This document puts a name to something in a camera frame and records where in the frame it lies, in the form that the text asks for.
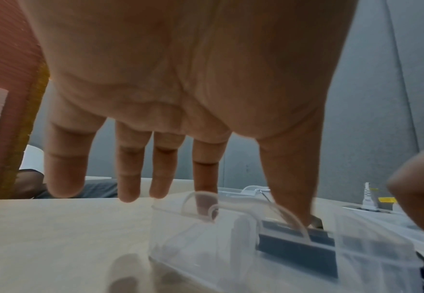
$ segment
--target yellow label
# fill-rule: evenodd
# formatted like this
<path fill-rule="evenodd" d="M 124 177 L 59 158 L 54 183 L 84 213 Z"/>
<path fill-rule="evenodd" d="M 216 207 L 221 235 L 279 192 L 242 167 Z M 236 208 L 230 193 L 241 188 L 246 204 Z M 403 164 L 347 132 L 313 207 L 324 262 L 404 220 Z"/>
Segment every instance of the yellow label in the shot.
<path fill-rule="evenodd" d="M 378 197 L 380 202 L 396 203 L 397 200 L 395 197 Z"/>

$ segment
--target transparent plastic box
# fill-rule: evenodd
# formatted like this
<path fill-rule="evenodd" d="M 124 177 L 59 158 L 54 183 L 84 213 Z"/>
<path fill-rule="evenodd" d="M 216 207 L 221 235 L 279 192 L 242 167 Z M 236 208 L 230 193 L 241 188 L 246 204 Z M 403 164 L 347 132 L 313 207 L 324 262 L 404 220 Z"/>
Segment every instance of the transparent plastic box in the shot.
<path fill-rule="evenodd" d="M 334 234 L 231 189 L 171 195 L 153 209 L 151 259 L 217 292 L 423 291 L 412 243 L 349 211 Z"/>

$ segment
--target light wood surface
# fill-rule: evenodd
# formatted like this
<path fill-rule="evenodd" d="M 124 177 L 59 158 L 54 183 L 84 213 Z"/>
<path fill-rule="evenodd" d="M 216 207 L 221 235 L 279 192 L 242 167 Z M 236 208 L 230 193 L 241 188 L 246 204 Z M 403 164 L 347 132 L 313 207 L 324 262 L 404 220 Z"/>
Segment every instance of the light wood surface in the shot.
<path fill-rule="evenodd" d="M 0 293 L 209 292 L 148 260 L 152 203 L 0 200 Z"/>

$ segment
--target gray pants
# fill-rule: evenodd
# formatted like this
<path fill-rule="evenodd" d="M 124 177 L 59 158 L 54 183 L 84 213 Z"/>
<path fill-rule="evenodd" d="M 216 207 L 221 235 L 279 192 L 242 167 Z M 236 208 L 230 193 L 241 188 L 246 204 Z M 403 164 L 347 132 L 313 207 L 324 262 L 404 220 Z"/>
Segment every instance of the gray pants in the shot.
<path fill-rule="evenodd" d="M 117 179 L 88 180 L 85 182 L 83 190 L 73 198 L 110 198 L 117 197 Z M 35 198 L 56 198 L 47 190 L 43 191 Z"/>

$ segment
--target person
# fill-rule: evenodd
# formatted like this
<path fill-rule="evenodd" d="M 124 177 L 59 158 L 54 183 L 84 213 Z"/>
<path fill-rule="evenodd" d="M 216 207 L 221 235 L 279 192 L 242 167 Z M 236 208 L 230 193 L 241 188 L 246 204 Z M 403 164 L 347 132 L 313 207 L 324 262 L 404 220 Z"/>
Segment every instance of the person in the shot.
<path fill-rule="evenodd" d="M 13 185 L 12 199 L 50 199 L 44 176 L 42 150 L 27 145 L 24 157 Z M 114 179 L 86 181 L 81 192 L 73 198 L 117 197 L 117 181 Z"/>
<path fill-rule="evenodd" d="M 216 192 L 232 132 L 256 140 L 275 201 L 310 222 L 325 100 L 357 1 L 21 0 L 57 95 L 45 147 L 48 189 L 72 197 L 105 119 L 116 120 L 118 197 L 167 194 L 185 135 L 195 189 Z M 389 182 L 424 229 L 424 152 Z"/>

